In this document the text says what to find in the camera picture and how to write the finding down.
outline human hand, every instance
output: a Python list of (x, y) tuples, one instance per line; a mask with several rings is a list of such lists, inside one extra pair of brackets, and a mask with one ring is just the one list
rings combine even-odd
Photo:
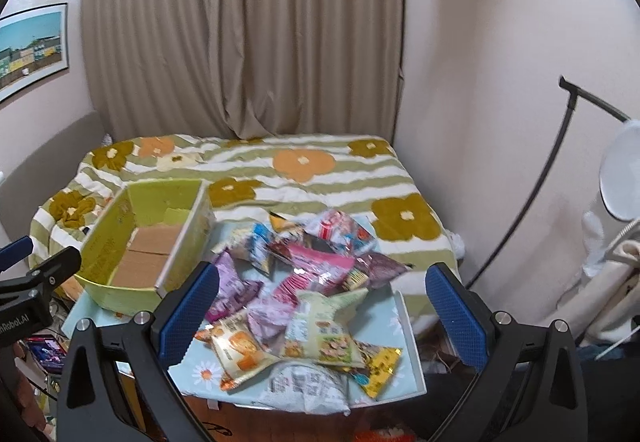
[[(20, 359), (24, 357), (24, 351), (17, 344), (14, 345), (14, 354)], [(27, 426), (43, 431), (47, 422), (44, 419), (44, 413), (36, 403), (33, 388), (20, 370), (18, 370), (18, 379), (17, 399), (22, 408), (22, 420)]]

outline framed picture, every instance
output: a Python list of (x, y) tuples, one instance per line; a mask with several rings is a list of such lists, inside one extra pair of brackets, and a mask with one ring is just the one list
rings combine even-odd
[(66, 3), (0, 18), (0, 102), (68, 67)]

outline gray headboard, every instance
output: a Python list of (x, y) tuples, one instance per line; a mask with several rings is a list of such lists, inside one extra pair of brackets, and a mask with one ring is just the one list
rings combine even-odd
[(82, 158), (99, 147), (103, 137), (94, 111), (63, 129), (7, 176), (0, 185), (0, 223), (10, 240), (29, 234), (38, 207), (76, 176)]

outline pile of snacks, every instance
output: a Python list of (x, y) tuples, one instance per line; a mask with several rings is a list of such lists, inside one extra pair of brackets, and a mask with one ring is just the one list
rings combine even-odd
[[(355, 340), (347, 324), (370, 289), (408, 267), (372, 252), (376, 238), (335, 209), (307, 223), (272, 214), (270, 226), (237, 228), (213, 248), (219, 254), (220, 291), (206, 314), (210, 324), (195, 337), (220, 359), (220, 389), (231, 392), (282, 359), (262, 404), (316, 414), (348, 412), (346, 377), (375, 399), (393, 377), (402, 349)], [(241, 280), (234, 258), (265, 275), (284, 262), (290, 273), (258, 297), (262, 282)]]

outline screw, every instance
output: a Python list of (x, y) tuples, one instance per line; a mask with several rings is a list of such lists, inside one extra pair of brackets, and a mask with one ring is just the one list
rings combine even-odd
[(495, 321), (499, 325), (508, 325), (511, 323), (511, 316), (507, 312), (496, 312)]
[(556, 319), (554, 321), (554, 326), (558, 332), (566, 332), (569, 329), (569, 325), (562, 321), (562, 319)]
[(149, 312), (138, 312), (133, 316), (133, 320), (138, 325), (146, 325), (151, 319), (151, 314)]
[(76, 323), (76, 330), (80, 330), (81, 332), (84, 332), (85, 330), (88, 330), (90, 326), (91, 326), (91, 319), (87, 319), (85, 317), (84, 319), (80, 319), (78, 323)]

